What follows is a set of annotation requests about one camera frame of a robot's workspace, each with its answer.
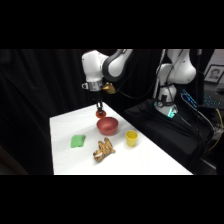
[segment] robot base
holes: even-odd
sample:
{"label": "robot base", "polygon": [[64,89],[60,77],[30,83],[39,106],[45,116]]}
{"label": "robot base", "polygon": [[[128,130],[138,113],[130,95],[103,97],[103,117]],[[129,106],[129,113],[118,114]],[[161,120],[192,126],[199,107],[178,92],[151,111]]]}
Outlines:
{"label": "robot base", "polygon": [[167,117],[173,118],[178,111],[176,110],[176,105],[172,106],[164,106],[164,107],[158,107],[157,103],[155,103],[155,108],[158,110],[161,114],[164,114]]}

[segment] white tabletop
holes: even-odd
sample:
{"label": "white tabletop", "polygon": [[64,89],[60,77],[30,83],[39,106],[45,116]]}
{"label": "white tabletop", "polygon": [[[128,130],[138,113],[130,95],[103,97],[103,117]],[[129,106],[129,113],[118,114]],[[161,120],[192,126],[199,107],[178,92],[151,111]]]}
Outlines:
{"label": "white tabletop", "polygon": [[[115,135],[108,138],[115,154],[97,163],[93,153],[98,141],[104,141],[96,123],[96,106],[90,106],[50,119],[53,166],[55,175],[192,175],[105,103],[108,117],[119,122]],[[125,133],[137,131],[135,147],[126,144]],[[85,135],[84,147],[71,148],[74,135]]]}

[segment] cable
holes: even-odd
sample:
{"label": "cable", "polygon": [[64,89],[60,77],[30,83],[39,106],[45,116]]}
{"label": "cable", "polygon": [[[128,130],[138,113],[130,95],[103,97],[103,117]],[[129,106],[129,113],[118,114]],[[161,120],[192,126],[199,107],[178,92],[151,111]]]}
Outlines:
{"label": "cable", "polygon": [[[219,114],[219,118],[220,118],[220,121],[221,121],[221,128],[222,128],[222,131],[223,131],[222,116],[221,116],[221,114],[220,114],[220,112],[219,112],[218,109],[216,109],[216,111],[217,111],[218,114]],[[210,152],[212,149],[214,149],[214,148],[216,147],[216,145],[219,143],[219,141],[220,141],[221,138],[222,138],[222,135],[221,135],[221,137],[217,140],[217,142],[215,143],[215,145],[214,145],[212,148],[210,148],[210,149],[208,150],[209,152]]]}
{"label": "cable", "polygon": [[185,103],[187,103],[193,110],[195,110],[198,114],[200,114],[208,123],[209,123],[209,125],[212,127],[212,130],[213,130],[213,132],[214,132],[214,134],[215,134],[215,128],[214,128],[214,126],[212,125],[212,123],[209,121],[209,119],[207,118],[207,117],[205,117],[205,115],[204,114],[202,114],[200,111],[198,111],[198,110],[196,110],[189,102],[187,102],[184,98],[183,98],[183,95],[184,94],[180,94],[181,95],[181,98],[182,98],[182,100],[185,102]]}
{"label": "cable", "polygon": [[160,72],[160,69],[161,69],[161,67],[162,67],[162,63],[163,63],[163,61],[164,61],[164,58],[165,58],[165,53],[164,53],[164,51],[162,51],[161,60],[160,60],[160,65],[159,65],[159,69],[157,70],[156,77],[155,77],[155,79],[153,80],[152,85],[150,86],[149,90],[148,90],[144,95],[142,95],[142,96],[140,96],[140,97],[132,97],[132,96],[129,96],[129,95],[123,93],[122,91],[120,91],[120,88],[121,88],[121,87],[116,91],[116,93],[117,93],[117,92],[120,92],[120,93],[123,94],[124,96],[126,96],[126,97],[128,97],[128,98],[131,98],[131,99],[134,99],[134,100],[139,100],[139,99],[144,98],[144,97],[151,91],[151,89],[152,89],[152,87],[153,87],[153,85],[154,85],[154,83],[155,83],[155,81],[156,81],[156,79],[157,79],[157,76],[158,76],[158,74],[159,74],[159,72]]}

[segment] red bowl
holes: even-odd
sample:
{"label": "red bowl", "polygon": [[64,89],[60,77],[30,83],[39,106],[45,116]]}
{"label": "red bowl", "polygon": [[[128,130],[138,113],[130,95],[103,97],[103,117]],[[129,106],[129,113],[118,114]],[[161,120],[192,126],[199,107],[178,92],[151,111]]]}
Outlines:
{"label": "red bowl", "polygon": [[118,128],[118,120],[113,117],[105,117],[97,122],[97,127],[103,135],[112,135]]}

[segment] green sponge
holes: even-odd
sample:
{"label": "green sponge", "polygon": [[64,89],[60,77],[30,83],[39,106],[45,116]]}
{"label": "green sponge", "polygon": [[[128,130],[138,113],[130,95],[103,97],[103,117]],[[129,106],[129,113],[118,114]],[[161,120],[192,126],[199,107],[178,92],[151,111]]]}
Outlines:
{"label": "green sponge", "polygon": [[85,139],[86,139],[85,135],[73,136],[71,141],[71,148],[83,147]]}

